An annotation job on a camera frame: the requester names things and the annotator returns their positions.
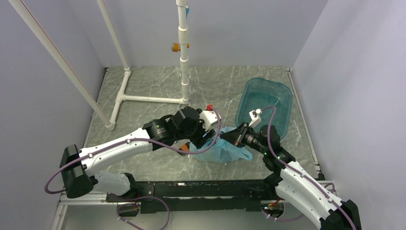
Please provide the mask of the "light blue plastic bag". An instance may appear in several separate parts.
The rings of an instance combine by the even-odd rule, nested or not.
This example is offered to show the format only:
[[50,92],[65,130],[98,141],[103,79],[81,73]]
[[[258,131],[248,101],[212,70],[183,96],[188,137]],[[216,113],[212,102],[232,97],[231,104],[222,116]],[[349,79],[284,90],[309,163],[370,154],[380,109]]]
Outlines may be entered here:
[[[235,127],[222,126],[220,128],[220,133],[229,132],[233,129],[235,129]],[[196,148],[194,144],[190,143],[189,151],[197,152],[204,150],[212,143],[213,140],[214,137],[205,143],[200,149]],[[216,143],[209,150],[200,154],[192,154],[192,157],[199,161],[216,163],[229,163],[238,160],[250,161],[253,158],[252,153],[245,147],[238,148],[220,137],[218,137]]]

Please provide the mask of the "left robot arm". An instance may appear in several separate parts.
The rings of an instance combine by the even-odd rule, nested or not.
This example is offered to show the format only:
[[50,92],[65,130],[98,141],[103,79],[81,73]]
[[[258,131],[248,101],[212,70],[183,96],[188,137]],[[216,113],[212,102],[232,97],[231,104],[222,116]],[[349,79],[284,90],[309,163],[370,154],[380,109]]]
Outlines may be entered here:
[[198,153],[203,153],[208,150],[205,144],[218,137],[220,121],[216,110],[186,106],[173,115],[153,119],[136,131],[104,144],[82,149],[70,145],[64,149],[60,163],[63,191],[71,199],[98,191],[132,201],[138,193],[134,177],[130,173],[106,172],[106,167],[160,148],[185,154],[185,150],[173,147],[180,140],[188,140]]

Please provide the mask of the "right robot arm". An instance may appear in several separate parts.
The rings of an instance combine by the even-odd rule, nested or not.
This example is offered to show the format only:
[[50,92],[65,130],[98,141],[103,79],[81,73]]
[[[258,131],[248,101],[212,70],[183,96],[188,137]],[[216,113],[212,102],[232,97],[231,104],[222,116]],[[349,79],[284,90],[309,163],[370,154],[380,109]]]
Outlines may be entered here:
[[220,135],[236,147],[248,146],[263,154],[263,162],[272,173],[264,179],[264,194],[288,201],[319,230],[360,230],[357,205],[343,201],[310,176],[281,144],[275,126],[265,125],[257,133],[243,123]]

